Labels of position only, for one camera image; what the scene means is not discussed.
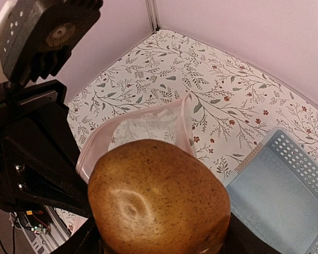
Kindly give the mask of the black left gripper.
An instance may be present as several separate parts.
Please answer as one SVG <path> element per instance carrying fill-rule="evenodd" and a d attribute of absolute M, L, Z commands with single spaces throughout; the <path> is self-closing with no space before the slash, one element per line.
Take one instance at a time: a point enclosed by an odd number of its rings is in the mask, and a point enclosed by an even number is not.
<path fill-rule="evenodd" d="M 0 209 L 47 205 L 90 217 L 87 184 L 75 171 L 80 152 L 67 121 L 67 87 L 52 80 L 0 89 Z"/>

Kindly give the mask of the clear pink zipper bag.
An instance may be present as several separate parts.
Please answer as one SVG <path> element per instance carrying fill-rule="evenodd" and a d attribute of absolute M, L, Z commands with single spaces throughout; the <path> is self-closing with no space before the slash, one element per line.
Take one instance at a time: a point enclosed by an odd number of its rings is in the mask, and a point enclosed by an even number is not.
<path fill-rule="evenodd" d="M 123 144 L 144 139 L 164 141 L 196 156 L 191 108 L 192 96 L 188 92 L 174 102 L 126 113 L 102 123 L 83 145 L 76 172 L 88 183 L 100 157 Z"/>

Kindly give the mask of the brown potato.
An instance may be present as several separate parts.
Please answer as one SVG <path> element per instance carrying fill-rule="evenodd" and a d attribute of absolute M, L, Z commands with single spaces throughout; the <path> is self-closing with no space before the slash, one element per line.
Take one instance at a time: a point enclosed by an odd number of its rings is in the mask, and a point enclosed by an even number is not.
<path fill-rule="evenodd" d="M 231 216 L 217 177 L 194 156 L 156 140 L 103 155 L 88 197 L 105 253 L 219 253 Z"/>

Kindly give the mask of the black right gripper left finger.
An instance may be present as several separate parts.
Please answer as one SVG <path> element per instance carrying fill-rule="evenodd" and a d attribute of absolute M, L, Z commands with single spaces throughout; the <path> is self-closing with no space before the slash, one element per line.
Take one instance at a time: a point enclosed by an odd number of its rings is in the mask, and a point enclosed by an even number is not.
<path fill-rule="evenodd" d="M 103 240 L 93 215 L 60 247 L 51 254 L 104 254 Z"/>

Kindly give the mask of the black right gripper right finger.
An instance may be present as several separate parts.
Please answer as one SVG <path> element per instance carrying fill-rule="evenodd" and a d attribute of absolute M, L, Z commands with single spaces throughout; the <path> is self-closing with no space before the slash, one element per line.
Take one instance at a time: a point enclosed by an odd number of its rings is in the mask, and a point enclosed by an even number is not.
<path fill-rule="evenodd" d="M 233 213 L 221 254 L 280 254 L 260 240 Z"/>

